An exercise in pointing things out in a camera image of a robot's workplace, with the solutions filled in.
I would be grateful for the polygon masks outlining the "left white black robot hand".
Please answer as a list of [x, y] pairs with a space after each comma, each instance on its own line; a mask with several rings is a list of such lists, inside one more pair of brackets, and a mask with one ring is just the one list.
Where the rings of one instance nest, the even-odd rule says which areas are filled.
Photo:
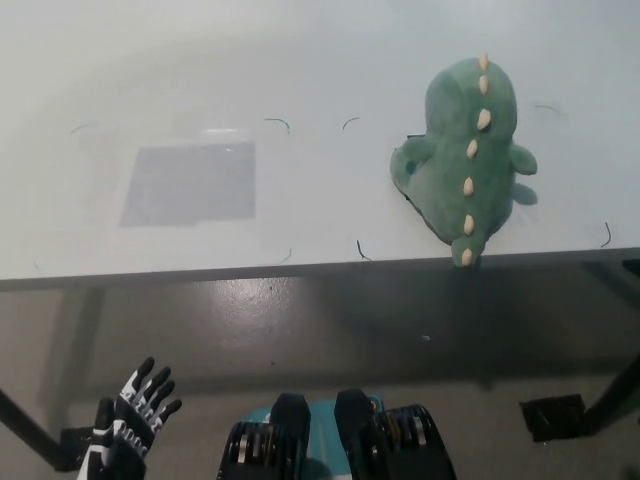
[[152, 375], [154, 364], [152, 357], [145, 359], [116, 397], [99, 401], [78, 480], [146, 476], [146, 457], [157, 434], [182, 407], [180, 399], [167, 400], [175, 388], [171, 368]]

